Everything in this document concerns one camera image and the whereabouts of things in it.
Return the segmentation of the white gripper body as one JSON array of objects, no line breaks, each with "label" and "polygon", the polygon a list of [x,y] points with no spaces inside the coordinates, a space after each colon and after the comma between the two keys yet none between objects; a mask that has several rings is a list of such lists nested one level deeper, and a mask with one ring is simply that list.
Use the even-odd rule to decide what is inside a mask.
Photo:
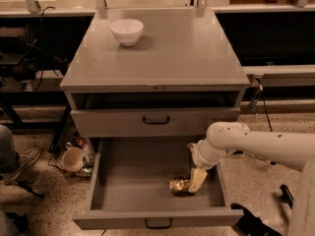
[{"label": "white gripper body", "polygon": [[208,141],[199,141],[198,143],[189,143],[188,147],[194,165],[197,168],[210,170],[218,164],[221,156],[219,151],[214,148]]}]

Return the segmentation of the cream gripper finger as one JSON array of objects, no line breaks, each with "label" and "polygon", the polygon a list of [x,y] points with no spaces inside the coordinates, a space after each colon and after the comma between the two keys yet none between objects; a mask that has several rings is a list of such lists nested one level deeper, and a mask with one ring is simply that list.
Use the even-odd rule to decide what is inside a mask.
[{"label": "cream gripper finger", "polygon": [[188,185],[189,193],[196,193],[204,183],[207,177],[207,171],[201,168],[192,168]]}]

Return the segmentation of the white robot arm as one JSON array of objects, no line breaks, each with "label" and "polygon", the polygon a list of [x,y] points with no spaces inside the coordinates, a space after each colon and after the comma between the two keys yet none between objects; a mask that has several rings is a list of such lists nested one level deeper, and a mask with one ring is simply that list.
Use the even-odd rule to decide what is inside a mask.
[{"label": "white robot arm", "polygon": [[195,167],[188,191],[197,192],[207,171],[238,150],[267,158],[301,173],[287,236],[315,236],[315,135],[252,131],[240,122],[212,124],[206,137],[189,145]]}]

